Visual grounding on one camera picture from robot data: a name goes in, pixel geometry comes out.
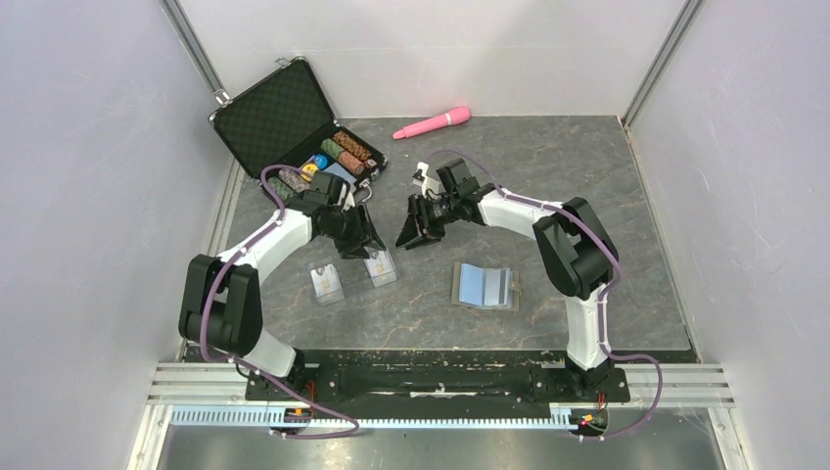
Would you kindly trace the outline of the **silver credit card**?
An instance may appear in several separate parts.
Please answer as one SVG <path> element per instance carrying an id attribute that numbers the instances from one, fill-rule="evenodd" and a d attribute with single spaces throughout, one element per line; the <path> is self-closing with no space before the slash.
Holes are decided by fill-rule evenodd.
<path id="1" fill-rule="evenodd" d="M 458 277 L 458 301 L 474 307 L 484 307 L 485 270 L 468 263 L 462 263 Z"/>
<path id="2" fill-rule="evenodd" d="M 390 254 L 386 251 L 374 251 L 365 265 L 375 288 L 380 288 L 397 280 L 397 272 Z"/>

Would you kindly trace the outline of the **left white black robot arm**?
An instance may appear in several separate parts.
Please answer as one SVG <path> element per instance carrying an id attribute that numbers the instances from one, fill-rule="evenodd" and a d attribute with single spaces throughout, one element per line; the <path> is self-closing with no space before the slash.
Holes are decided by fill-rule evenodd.
<path id="1" fill-rule="evenodd" d="M 284 399 L 299 397 L 307 386 L 302 354 L 263 326 L 260 286 L 293 252 L 315 238 L 333 241 L 343 259 L 368 259 L 385 249 L 364 204 L 348 183 L 326 171 L 316 172 L 307 189 L 275 213 L 255 233 L 217 256 L 197 255 L 188 265 L 179 335 L 211 351 L 270 375 L 269 384 Z"/>

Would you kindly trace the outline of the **beige leather card holder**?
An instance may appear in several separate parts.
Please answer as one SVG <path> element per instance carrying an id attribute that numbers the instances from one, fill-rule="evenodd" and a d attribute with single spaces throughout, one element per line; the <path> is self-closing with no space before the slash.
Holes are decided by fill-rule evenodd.
<path id="1" fill-rule="evenodd" d="M 511 268 L 484 268 L 455 262 L 450 302 L 480 310 L 515 312 L 521 308 L 520 273 Z"/>

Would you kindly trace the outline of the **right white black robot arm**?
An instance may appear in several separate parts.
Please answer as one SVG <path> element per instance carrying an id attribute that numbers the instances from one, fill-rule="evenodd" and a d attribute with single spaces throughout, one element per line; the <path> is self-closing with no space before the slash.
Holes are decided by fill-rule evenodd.
<path id="1" fill-rule="evenodd" d="M 417 164 L 413 182 L 419 191 L 407 201 L 396 246 L 413 250 L 437 243 L 446 225 L 456 221 L 533 239 L 548 279 L 566 301 L 566 388 L 579 400 L 593 398 L 613 369 L 604 308 L 620 265 L 619 253 L 592 206 L 579 197 L 545 202 L 497 183 L 482 185 L 461 159 L 439 167 L 435 177 L 428 171 L 427 163 Z"/>

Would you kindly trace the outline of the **pink wand massager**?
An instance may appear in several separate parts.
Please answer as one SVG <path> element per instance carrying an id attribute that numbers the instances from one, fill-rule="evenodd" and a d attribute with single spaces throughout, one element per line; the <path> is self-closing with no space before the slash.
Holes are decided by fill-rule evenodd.
<path id="1" fill-rule="evenodd" d="M 467 107 L 458 107 L 451 109 L 441 115 L 426 118 L 408 125 L 403 126 L 397 130 L 393 135 L 393 140 L 401 140 L 412 138 L 421 134 L 432 132 L 451 125 L 457 125 L 468 121 L 471 118 L 471 111 Z"/>

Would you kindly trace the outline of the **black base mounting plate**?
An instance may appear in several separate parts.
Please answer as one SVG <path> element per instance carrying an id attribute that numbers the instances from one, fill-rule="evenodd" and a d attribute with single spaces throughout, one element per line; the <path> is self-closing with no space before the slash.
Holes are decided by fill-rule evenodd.
<path id="1" fill-rule="evenodd" d="M 622 369 L 575 388 L 557 350 L 307 350 L 287 385 L 355 419 L 542 418 L 552 403 L 628 402 Z"/>

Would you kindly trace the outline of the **clear acrylic card stand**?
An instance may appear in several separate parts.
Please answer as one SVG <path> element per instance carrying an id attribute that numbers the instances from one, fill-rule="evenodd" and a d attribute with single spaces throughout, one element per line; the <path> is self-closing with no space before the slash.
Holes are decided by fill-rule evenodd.
<path id="1" fill-rule="evenodd" d="M 331 263 L 338 271 L 341 283 L 343 285 L 344 299 L 361 295 L 365 292 L 378 289 L 373 286 L 369 273 L 365 265 L 365 259 L 342 259 L 338 256 L 328 257 L 310 262 L 306 267 L 308 278 L 311 282 L 309 271 L 317 266 Z"/>

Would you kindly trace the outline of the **aluminium frame rail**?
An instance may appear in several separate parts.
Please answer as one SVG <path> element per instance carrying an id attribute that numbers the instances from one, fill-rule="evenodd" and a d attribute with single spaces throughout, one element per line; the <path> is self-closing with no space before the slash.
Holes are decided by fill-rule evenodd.
<path id="1" fill-rule="evenodd" d="M 611 408 L 648 408 L 658 379 L 649 364 L 624 364 L 630 401 L 607 399 Z M 734 408 L 735 398 L 723 368 L 717 364 L 662 365 L 660 408 Z M 237 405 L 247 403 L 248 382 L 231 364 L 161 363 L 148 394 L 149 403 Z"/>

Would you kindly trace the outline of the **black poker chip case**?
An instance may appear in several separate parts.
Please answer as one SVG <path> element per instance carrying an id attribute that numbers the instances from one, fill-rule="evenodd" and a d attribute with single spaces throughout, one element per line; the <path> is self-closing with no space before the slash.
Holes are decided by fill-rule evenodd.
<path id="1" fill-rule="evenodd" d="M 302 56 L 279 68 L 208 118 L 247 176 L 271 165 L 301 168 L 316 155 L 324 170 L 339 166 L 354 189 L 368 187 L 389 166 L 378 149 L 342 126 L 311 64 Z"/>

